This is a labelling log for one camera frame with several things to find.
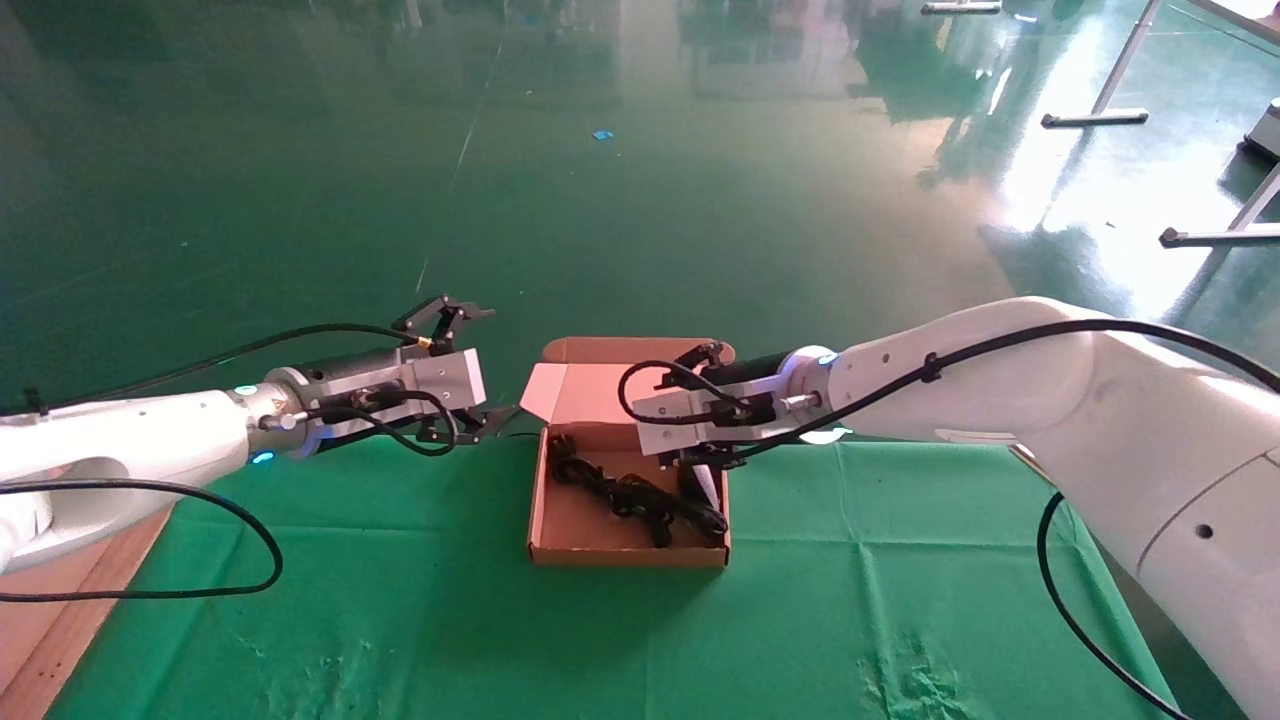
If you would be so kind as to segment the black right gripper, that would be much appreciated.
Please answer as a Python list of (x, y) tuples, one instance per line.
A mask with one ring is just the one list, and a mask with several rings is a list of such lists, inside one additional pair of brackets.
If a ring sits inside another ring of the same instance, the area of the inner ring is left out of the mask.
[(796, 428), (806, 419), (800, 382), (794, 373), (799, 352), (772, 354), (730, 363), (727, 343), (710, 340), (680, 354), (673, 364), (692, 369), (698, 380), (682, 378), (689, 392), (691, 428), (698, 441), (680, 451), (690, 466), (690, 493), (708, 506), (730, 505), (730, 471), (748, 454), (801, 445)]

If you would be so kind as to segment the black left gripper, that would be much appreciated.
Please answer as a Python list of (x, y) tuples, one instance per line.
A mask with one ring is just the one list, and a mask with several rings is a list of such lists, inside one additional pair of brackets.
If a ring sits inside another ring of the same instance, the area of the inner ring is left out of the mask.
[[(495, 310), (480, 307), (474, 302), (440, 295), (415, 305), (397, 318), (393, 329), (413, 336), (416, 343), (425, 348), (453, 348), (457, 331), (470, 322), (495, 314)], [(404, 378), (413, 375), (413, 363), (428, 357), (425, 350), (372, 350), (328, 357), (305, 366), (303, 373), (315, 389), (326, 383), (357, 379), (369, 373), (375, 378), (364, 380), (361, 387), (415, 389), (415, 383), (406, 382)], [(452, 410), (444, 416), (439, 415), (436, 405), (426, 400), (407, 400), (390, 405), (358, 401), (356, 407), (397, 432), (419, 423), (419, 443), (429, 447), (479, 445), (486, 438), (498, 437), (521, 413), (518, 405), (506, 405), (493, 409)], [(380, 433), (374, 424), (360, 419), (324, 420), (316, 425), (316, 439), (310, 441), (306, 450), (311, 455), (324, 454)]]

